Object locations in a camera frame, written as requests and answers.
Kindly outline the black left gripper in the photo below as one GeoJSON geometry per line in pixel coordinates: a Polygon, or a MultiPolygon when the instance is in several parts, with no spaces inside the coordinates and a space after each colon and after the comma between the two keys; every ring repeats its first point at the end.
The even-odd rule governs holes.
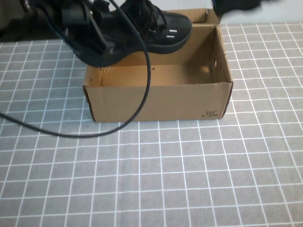
{"type": "Polygon", "coordinates": [[[99,27],[113,24],[109,2],[105,0],[79,0],[69,8],[61,9],[64,26],[82,26],[84,59],[114,59],[115,44],[107,41],[99,27]]]}

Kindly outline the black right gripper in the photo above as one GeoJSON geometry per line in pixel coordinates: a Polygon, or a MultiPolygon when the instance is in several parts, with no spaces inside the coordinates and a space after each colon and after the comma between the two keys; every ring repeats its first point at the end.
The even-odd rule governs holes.
{"type": "Polygon", "coordinates": [[[249,11],[261,6],[261,0],[212,0],[217,16],[233,11],[249,11]]]}

